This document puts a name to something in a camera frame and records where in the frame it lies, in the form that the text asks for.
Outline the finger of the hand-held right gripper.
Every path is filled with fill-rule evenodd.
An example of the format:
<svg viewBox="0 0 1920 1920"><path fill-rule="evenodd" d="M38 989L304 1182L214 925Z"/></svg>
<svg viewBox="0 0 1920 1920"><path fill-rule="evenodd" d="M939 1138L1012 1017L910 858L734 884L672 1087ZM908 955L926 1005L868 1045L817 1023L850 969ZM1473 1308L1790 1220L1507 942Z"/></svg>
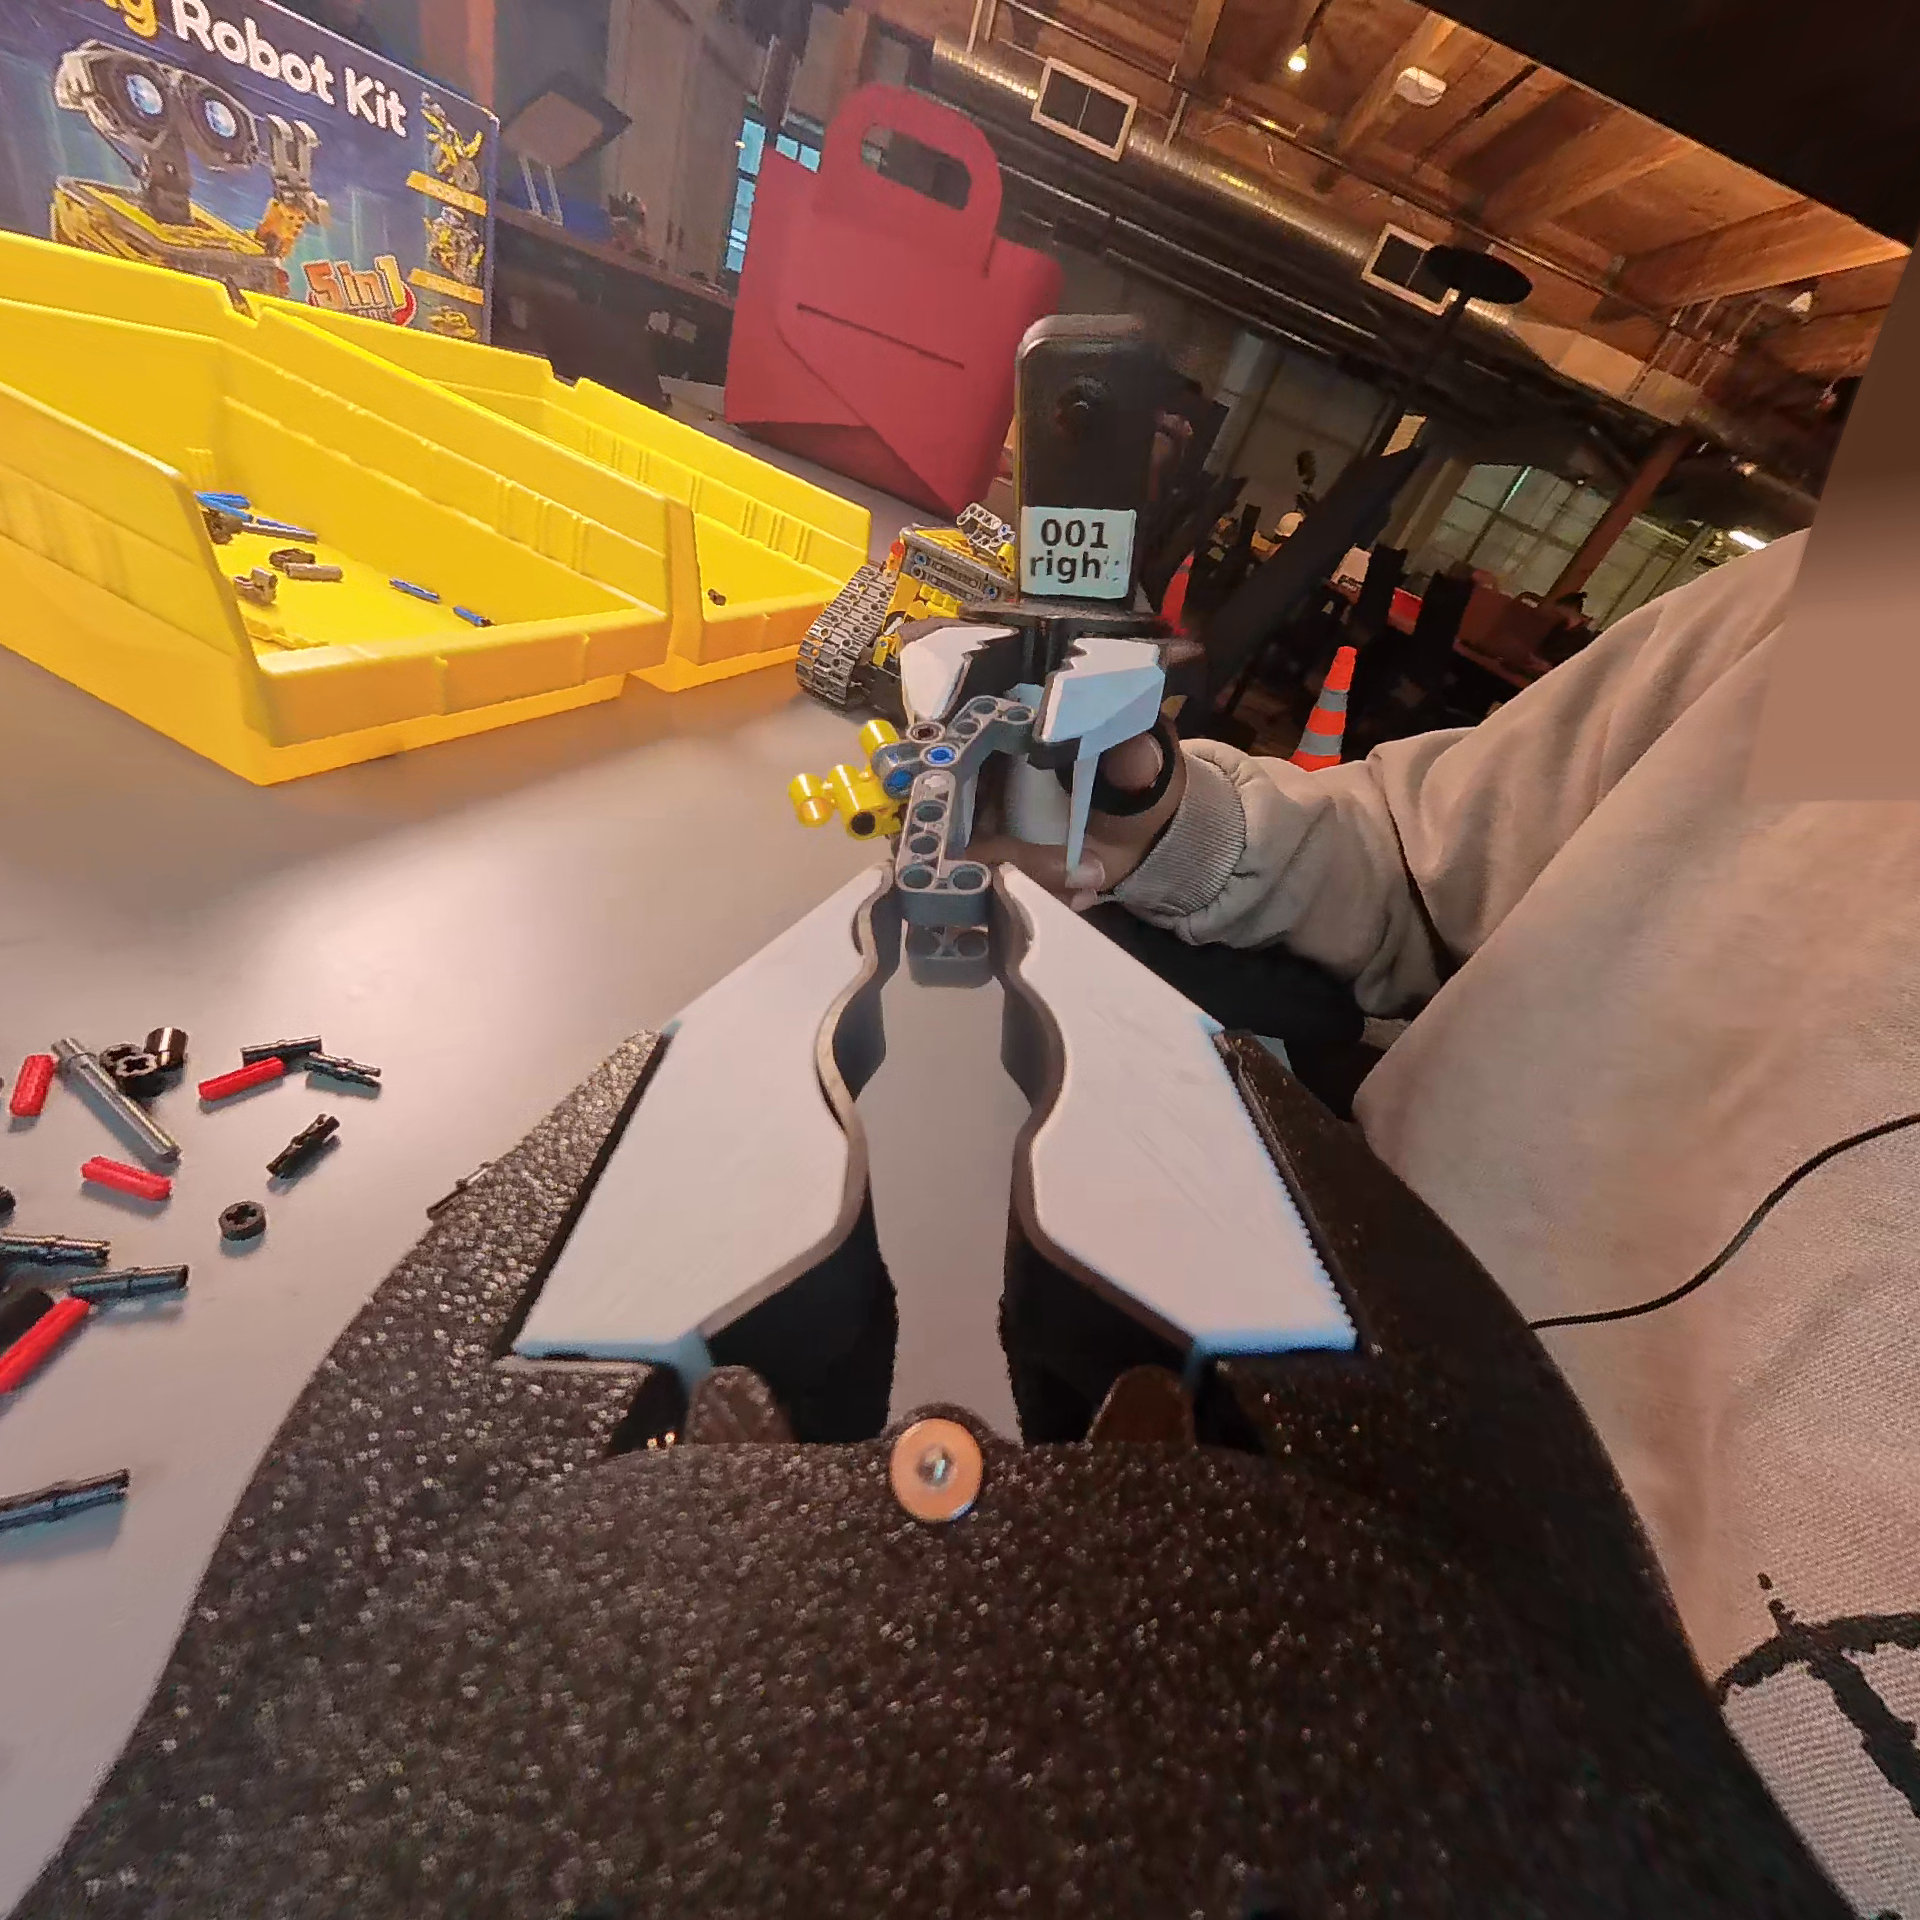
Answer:
<svg viewBox="0 0 1920 1920"><path fill-rule="evenodd" d="M1067 660L1001 766L1003 856L1082 856L1100 756L1161 717L1159 660Z"/></svg>
<svg viewBox="0 0 1920 1920"><path fill-rule="evenodd" d="M898 656L903 739L971 738L1041 697L1037 641L1013 621L923 621Z"/></svg>

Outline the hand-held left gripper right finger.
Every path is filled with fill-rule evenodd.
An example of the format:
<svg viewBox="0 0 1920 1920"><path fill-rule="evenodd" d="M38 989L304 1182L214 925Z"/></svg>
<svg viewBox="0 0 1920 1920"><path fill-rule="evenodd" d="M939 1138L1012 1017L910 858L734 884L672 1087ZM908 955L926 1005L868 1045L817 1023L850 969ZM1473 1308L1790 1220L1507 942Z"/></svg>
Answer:
<svg viewBox="0 0 1920 1920"><path fill-rule="evenodd" d="M1114 1381L1350 1355L1358 1332L1249 1104L1292 1081L1025 875L994 884L1013 1148L999 1337L1021 1428L1088 1428Z"/></svg>

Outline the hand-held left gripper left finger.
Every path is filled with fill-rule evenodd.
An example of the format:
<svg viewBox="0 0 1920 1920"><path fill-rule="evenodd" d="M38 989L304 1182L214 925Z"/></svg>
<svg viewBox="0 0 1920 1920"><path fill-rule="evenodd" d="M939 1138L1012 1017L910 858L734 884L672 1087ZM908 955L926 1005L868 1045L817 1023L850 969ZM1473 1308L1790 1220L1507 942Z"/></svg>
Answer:
<svg viewBox="0 0 1920 1920"><path fill-rule="evenodd" d="M855 1092L899 955L859 872L687 1001L565 1214L514 1332L526 1361L747 1367L793 1428L877 1428L898 1303Z"/></svg>

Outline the yellow building block assembly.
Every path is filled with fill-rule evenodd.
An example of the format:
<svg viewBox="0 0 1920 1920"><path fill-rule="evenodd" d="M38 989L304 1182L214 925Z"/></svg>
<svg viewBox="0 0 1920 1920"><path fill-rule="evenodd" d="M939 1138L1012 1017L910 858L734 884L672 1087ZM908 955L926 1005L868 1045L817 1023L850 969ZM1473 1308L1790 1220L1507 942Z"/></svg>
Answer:
<svg viewBox="0 0 1920 1920"><path fill-rule="evenodd" d="M971 851L977 782L994 756L1030 756L1039 703L1037 683L1015 683L965 697L943 719L871 717L852 759L785 787L803 827L890 844L903 958L923 987L974 987L994 969L994 873Z"/></svg>

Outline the blue grey pieces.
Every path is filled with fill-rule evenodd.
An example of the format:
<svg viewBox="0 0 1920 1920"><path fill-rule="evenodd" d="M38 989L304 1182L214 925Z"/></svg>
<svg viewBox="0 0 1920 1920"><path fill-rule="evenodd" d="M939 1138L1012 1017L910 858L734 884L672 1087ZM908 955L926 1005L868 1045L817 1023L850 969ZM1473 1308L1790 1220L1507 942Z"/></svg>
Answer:
<svg viewBox="0 0 1920 1920"><path fill-rule="evenodd" d="M240 599L269 610L277 604L279 584L283 581L325 586L342 586L348 581L348 565L322 551L315 529L259 514L247 494L197 489L193 492L193 501L203 515L203 529L214 545L225 545L240 538L265 541L264 559L232 575L233 591ZM380 575L377 572L370 572L366 578L386 586L393 596L446 611L472 627L486 629L496 626L496 619L488 611L459 604L456 598L428 584L397 573Z"/></svg>

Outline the yellow plastic bin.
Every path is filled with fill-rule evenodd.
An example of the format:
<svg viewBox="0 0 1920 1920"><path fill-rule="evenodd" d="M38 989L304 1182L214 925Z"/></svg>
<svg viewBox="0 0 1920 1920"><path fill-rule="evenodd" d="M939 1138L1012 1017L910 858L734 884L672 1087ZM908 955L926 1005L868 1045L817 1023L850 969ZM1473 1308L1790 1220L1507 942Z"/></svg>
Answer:
<svg viewBox="0 0 1920 1920"><path fill-rule="evenodd" d="M251 783L612 699L700 615L684 505L287 304L8 231L2 360L3 647ZM240 598L197 489L348 581Z"/></svg>
<svg viewBox="0 0 1920 1920"><path fill-rule="evenodd" d="M643 678L681 689L791 660L869 557L871 512L736 443L534 353L386 328L397 366L690 514L698 615Z"/></svg>

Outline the person's right forearm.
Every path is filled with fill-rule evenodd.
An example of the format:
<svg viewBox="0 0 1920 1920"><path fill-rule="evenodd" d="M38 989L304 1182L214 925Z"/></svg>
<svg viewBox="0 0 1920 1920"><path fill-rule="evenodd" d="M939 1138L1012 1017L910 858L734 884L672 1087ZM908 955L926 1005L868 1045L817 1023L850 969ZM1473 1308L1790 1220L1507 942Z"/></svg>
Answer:
<svg viewBox="0 0 1920 1920"><path fill-rule="evenodd" d="M1169 820L1106 894L1187 945L1282 945L1369 1014L1434 995L1632 763L1670 699L1636 676L1567 673L1471 729L1392 739L1304 771L1214 742L1184 750Z"/></svg>

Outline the grey desk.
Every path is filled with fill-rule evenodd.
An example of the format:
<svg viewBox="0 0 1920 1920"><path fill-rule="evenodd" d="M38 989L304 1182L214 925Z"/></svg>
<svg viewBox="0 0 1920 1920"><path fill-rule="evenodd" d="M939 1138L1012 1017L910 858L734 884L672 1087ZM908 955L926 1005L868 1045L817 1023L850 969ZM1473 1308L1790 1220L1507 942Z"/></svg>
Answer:
<svg viewBox="0 0 1920 1920"><path fill-rule="evenodd" d="M382 1070L158 1101L172 1199L83 1195L83 1101L3 1125L27 1234L187 1264L3 1401L3 1490L130 1472L118 1507L3 1537L3 1908L142 1715L233 1504L310 1373L428 1226L606 1055L852 877L788 780L854 721L790 668L617 697L251 786L3 654L3 1075L58 1037L176 1023L189 1072L322 1035Z"/></svg>

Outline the yellow toy robot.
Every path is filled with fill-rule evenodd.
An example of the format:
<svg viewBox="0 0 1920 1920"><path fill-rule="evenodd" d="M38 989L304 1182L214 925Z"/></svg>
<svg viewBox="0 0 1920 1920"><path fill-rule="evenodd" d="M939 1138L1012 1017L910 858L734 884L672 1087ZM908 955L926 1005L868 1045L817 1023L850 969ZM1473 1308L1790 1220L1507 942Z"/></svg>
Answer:
<svg viewBox="0 0 1920 1920"><path fill-rule="evenodd" d="M908 627L1015 593L1015 529L967 504L956 523L908 526L883 561L861 565L809 624L795 682L817 703L899 725Z"/></svg>

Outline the orange traffic cone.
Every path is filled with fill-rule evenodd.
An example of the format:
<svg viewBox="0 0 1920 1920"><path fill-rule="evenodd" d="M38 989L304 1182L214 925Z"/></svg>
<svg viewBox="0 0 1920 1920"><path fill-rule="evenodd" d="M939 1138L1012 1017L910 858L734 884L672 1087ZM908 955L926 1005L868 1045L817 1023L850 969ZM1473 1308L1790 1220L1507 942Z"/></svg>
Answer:
<svg viewBox="0 0 1920 1920"><path fill-rule="evenodd" d="M1355 664L1355 645L1341 641L1328 661L1321 686L1308 711L1308 724L1289 753L1292 766L1320 771L1341 762Z"/></svg>

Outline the grey ceiling vent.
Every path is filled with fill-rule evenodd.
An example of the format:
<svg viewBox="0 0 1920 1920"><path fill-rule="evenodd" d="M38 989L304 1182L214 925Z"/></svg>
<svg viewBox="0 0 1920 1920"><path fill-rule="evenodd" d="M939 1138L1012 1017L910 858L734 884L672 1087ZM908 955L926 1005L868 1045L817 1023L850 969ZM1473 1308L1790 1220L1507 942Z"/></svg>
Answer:
<svg viewBox="0 0 1920 1920"><path fill-rule="evenodd" d="M1431 251L1434 243L1420 233L1381 223L1358 277L1376 294L1438 318L1451 302L1453 290L1431 265Z"/></svg>

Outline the person's torso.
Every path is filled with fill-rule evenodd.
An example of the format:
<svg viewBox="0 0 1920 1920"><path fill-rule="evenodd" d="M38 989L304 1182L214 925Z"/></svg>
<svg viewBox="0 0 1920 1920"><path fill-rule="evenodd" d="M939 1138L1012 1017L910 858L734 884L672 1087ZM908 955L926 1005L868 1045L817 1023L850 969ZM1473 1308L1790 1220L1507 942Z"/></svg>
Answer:
<svg viewBox="0 0 1920 1920"><path fill-rule="evenodd" d="M1532 686L1655 742L1387 1050L1364 1131L1546 1332L1695 1664L1861 1913L1915 1916L1915 808L1742 794L1806 536Z"/></svg>

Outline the pile of black red pieces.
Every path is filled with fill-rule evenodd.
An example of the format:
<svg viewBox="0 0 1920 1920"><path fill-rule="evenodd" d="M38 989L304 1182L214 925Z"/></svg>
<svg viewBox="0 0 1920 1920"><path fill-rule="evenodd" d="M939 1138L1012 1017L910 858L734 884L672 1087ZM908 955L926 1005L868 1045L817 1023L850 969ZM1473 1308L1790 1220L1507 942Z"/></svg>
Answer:
<svg viewBox="0 0 1920 1920"><path fill-rule="evenodd" d="M137 1043L87 1048L59 1037L52 1050L22 1059L6 1115L42 1115L53 1085L76 1092L125 1150L122 1158L81 1162L83 1189L162 1210L176 1195L180 1139L158 1120L155 1099L176 1085L187 1063L181 1028L162 1023ZM375 1095L382 1068L329 1052L318 1035L254 1042L237 1063L195 1084L203 1109L222 1107L292 1075L334 1092ZM3 1228L2 1391L11 1401L33 1384L96 1320L114 1310L155 1311L183 1302L189 1264L114 1264L108 1238L26 1234ZM115 1468L27 1490L3 1490L3 1535L64 1524L118 1507L132 1490L132 1472Z"/></svg>

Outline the robot kit box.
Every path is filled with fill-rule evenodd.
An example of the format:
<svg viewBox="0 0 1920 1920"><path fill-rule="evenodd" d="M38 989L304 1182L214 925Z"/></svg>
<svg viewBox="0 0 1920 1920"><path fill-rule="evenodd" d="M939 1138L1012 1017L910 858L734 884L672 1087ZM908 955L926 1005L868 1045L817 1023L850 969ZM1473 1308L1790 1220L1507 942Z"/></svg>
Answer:
<svg viewBox="0 0 1920 1920"><path fill-rule="evenodd" d="M2 5L13 233L483 343L496 146L490 108L279 4Z"/></svg>

